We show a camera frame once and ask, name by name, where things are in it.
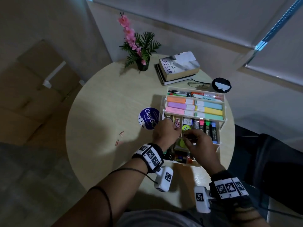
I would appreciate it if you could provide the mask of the person's left hand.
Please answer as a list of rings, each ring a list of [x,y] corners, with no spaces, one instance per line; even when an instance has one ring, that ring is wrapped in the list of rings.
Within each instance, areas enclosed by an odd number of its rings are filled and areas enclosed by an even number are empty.
[[[167,151],[181,135],[181,128],[176,127],[171,119],[165,118],[155,126],[152,143],[158,145],[163,152]]]

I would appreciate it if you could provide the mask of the black marker-tag left wristband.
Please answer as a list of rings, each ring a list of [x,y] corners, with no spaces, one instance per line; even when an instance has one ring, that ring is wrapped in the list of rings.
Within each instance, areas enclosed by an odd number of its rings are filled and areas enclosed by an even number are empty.
[[[147,173],[155,173],[164,164],[163,151],[160,146],[154,143],[143,144],[131,157],[143,160],[147,166]]]

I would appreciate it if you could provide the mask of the row of pastel highlighters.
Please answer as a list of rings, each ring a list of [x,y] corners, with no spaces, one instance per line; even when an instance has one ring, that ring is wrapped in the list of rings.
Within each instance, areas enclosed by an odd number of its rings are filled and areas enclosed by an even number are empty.
[[[225,104],[203,99],[167,95],[164,113],[189,118],[226,121]]]

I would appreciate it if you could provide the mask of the blue round sticker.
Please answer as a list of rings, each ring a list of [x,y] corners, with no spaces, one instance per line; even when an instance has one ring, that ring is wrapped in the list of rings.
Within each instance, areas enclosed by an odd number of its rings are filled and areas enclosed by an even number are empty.
[[[159,122],[160,112],[153,107],[143,109],[138,115],[138,122],[141,127],[147,130],[153,130]]]

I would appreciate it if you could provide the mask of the person's left forearm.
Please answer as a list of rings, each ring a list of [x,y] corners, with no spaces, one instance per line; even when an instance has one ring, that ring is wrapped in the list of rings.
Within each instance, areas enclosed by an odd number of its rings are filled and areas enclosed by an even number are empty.
[[[147,171],[143,160],[129,160],[87,192],[51,227],[113,226],[138,191]]]

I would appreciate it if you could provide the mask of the black marker-tag wristband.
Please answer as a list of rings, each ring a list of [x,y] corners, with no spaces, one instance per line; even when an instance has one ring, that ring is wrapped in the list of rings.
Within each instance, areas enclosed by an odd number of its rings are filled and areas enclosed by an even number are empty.
[[[147,173],[155,173],[164,164],[163,151],[160,146],[154,143],[143,144],[131,157],[143,160],[147,166]]]
[[[249,196],[249,193],[243,186],[242,182],[227,170],[223,170],[212,175],[209,186],[211,197],[216,198],[217,200]]]

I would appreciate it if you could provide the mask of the thin-framed eyeglasses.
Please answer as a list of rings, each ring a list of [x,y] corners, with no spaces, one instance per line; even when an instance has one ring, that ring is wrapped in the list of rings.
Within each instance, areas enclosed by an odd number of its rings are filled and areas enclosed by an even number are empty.
[[[190,81],[187,83],[188,86],[193,87],[193,88],[202,88],[202,89],[207,89],[210,87],[211,83],[206,83],[202,81],[196,81],[194,79],[190,79]]]

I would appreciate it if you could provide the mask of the white tiered organizer box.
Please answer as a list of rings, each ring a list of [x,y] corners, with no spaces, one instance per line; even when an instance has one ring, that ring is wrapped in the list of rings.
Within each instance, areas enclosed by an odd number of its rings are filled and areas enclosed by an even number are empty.
[[[203,131],[212,139],[215,153],[220,157],[220,131],[227,121],[224,94],[168,87],[161,99],[159,112],[159,120],[165,118],[181,128],[181,135],[165,154],[167,161],[199,166],[183,140],[183,137],[187,137],[193,145],[196,145],[197,138],[194,135],[184,134],[184,131],[193,129]]]

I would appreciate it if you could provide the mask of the pile of binder clips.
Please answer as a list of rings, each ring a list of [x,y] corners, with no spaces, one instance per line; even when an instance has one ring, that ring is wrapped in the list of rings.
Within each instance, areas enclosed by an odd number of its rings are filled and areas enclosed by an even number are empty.
[[[173,149],[168,149],[163,154],[163,159],[184,164],[192,164],[194,161],[194,157],[191,153]]]

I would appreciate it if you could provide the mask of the grey paperback book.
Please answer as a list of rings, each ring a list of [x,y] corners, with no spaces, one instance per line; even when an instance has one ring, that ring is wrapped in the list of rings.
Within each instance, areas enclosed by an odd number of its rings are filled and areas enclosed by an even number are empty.
[[[167,81],[197,74],[200,70],[200,65],[191,51],[160,58],[159,66]]]

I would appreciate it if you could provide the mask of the black marker-tag right wristband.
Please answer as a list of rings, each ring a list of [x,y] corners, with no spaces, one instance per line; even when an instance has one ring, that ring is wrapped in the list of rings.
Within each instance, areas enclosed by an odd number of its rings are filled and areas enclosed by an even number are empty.
[[[223,170],[212,175],[209,186],[211,197],[216,198],[217,200],[249,196],[249,193],[243,186],[242,182],[227,170]]]

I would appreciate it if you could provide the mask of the person's right hand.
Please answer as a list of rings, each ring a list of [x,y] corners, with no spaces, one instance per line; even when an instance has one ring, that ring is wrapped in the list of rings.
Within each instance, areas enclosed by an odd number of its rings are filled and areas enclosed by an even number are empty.
[[[190,129],[184,131],[183,140],[184,138],[189,139],[194,145],[194,149],[189,150],[189,152],[210,176],[225,170],[216,154],[215,146],[210,136],[199,129]]]

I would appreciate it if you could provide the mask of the black chair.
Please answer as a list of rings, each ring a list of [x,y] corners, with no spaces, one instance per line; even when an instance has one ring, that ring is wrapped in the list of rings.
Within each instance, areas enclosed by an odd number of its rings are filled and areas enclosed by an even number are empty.
[[[303,220],[303,152],[268,135],[235,125],[235,147],[228,171],[238,177],[253,205]]]

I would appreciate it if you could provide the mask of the grey roller blind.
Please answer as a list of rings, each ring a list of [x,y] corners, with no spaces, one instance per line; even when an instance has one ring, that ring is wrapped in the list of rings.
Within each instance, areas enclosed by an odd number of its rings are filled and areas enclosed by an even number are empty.
[[[253,48],[296,0],[93,0]]]
[[[303,88],[303,5],[246,68]]]

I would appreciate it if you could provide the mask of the black-spined white book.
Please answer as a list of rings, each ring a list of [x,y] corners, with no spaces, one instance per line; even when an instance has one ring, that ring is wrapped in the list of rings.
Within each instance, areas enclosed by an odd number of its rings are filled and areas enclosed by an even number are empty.
[[[186,76],[186,77],[182,77],[182,78],[178,78],[178,79],[167,81],[167,80],[165,80],[164,75],[162,74],[162,72],[160,70],[159,64],[155,64],[154,68],[156,70],[156,73],[157,73],[157,76],[158,76],[158,78],[160,80],[160,83],[163,86],[166,86],[166,85],[169,85],[169,84],[178,83],[178,82],[182,82],[182,81],[186,81],[186,80],[190,80],[190,79],[192,79],[196,75],[196,74],[193,74],[193,75],[190,75],[190,76]]]

